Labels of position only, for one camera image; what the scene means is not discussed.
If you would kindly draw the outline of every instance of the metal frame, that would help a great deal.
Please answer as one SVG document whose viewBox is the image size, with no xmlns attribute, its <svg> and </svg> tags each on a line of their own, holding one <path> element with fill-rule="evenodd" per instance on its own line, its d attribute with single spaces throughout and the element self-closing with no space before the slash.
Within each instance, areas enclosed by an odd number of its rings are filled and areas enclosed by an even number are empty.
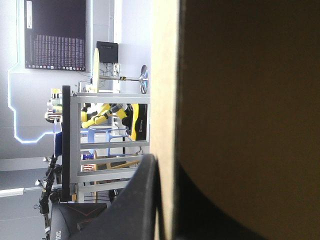
<svg viewBox="0 0 320 240">
<path fill-rule="evenodd" d="M 147 104 L 147 127 L 145 141 L 99 142 L 81 143 L 81 108 L 83 103 L 113 103 L 113 104 Z M 126 183 L 95 184 L 83 186 L 85 182 L 129 179 L 136 171 L 136 167 L 107 169 L 81 172 L 81 165 L 104 164 L 115 162 L 131 162 L 141 160 L 139 156 L 110 157 L 93 160 L 81 160 L 81 152 L 87 149 L 107 149 L 122 147 L 149 146 L 150 139 L 150 95 L 149 94 L 125 94 L 125 93 L 85 93 L 79 92 L 70 98 L 70 186 L 76 190 L 78 201 L 83 202 L 84 193 L 97 192 L 109 189 L 124 188 Z"/>
</svg>

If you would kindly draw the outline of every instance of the wall-mounted monitor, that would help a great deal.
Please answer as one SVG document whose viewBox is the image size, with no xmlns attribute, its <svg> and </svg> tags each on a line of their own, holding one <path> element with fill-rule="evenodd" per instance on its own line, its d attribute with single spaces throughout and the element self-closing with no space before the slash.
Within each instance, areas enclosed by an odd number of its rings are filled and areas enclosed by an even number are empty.
<svg viewBox="0 0 320 240">
<path fill-rule="evenodd" d="M 86 0 L 25 0 L 25 68 L 85 71 Z"/>
</svg>

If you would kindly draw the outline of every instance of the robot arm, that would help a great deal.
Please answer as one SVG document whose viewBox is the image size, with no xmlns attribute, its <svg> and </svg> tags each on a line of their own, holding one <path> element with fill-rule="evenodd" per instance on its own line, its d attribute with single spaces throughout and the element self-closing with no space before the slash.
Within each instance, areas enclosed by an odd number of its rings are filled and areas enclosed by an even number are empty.
<svg viewBox="0 0 320 240">
<path fill-rule="evenodd" d="M 97 113 L 96 115 L 92 116 L 89 120 L 87 120 L 85 117 L 81 118 L 82 121 L 82 128 L 87 129 L 88 127 L 92 126 L 92 125 L 100 125 L 103 124 L 105 121 L 108 120 L 109 117 L 111 117 L 113 115 L 113 113 L 115 113 L 121 120 L 123 120 L 124 118 L 128 117 L 127 113 L 125 112 L 125 110 L 123 110 L 123 104 L 119 103 L 119 104 L 108 104 L 105 103 L 102 105 L 99 113 Z"/>
</svg>

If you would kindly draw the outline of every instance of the black box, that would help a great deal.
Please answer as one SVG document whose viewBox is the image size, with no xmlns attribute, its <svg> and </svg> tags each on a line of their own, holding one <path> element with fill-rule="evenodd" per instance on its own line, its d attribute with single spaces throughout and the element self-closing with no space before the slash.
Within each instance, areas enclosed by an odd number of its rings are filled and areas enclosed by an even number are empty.
<svg viewBox="0 0 320 240">
<path fill-rule="evenodd" d="M 104 64 L 118 63 L 118 43 L 97 41 L 96 47 L 99 49 L 100 63 L 104 63 Z"/>
</svg>

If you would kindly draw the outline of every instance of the gray wall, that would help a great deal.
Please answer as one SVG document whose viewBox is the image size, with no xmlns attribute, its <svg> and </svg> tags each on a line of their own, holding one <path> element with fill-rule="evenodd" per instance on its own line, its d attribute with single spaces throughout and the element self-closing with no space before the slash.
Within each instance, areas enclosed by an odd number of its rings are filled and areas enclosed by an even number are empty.
<svg viewBox="0 0 320 240">
<path fill-rule="evenodd" d="M 92 12 L 99 13 L 93 16 L 94 41 L 109 40 L 109 16 L 110 9 L 113 9 L 112 4 L 113 0 L 93 1 Z M 78 81 L 89 78 L 88 73 L 82 73 L 84 75 L 81 75 L 78 72 L 24 69 L 21 64 L 11 68 L 17 63 L 18 59 L 24 61 L 23 57 L 17 57 L 16 5 L 16 0 L 1 1 L 0 101 L 2 104 L 0 106 L 0 159 L 43 157 L 50 155 L 53 151 L 52 135 L 46 135 L 37 143 L 29 144 L 22 144 L 14 138 L 14 113 L 8 108 L 8 76 L 11 105 L 16 109 L 17 135 L 23 140 L 34 140 L 41 136 L 43 132 L 52 131 L 53 125 L 44 120 L 51 88 L 71 85 L 71 88 L 76 90 L 78 89 L 76 86 Z M 90 18 L 88 19 L 88 25 L 91 25 Z M 90 35 L 87 34 L 87 40 L 90 41 L 90 39 Z M 95 42 L 94 44 L 87 42 L 87 46 L 87 56 L 90 56 L 91 47 L 95 46 Z"/>
</svg>

